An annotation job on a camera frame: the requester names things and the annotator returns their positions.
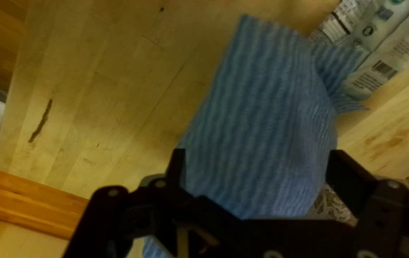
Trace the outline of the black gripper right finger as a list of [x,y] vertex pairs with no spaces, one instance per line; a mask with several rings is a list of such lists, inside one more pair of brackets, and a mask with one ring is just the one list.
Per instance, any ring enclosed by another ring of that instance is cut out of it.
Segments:
[[344,150],[331,150],[326,182],[357,218],[376,215],[374,195],[380,182]]

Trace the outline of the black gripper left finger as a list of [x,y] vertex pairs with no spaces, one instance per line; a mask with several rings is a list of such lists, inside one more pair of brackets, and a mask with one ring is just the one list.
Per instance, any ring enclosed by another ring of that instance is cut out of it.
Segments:
[[175,149],[165,170],[166,185],[181,188],[185,180],[186,155],[184,149]]

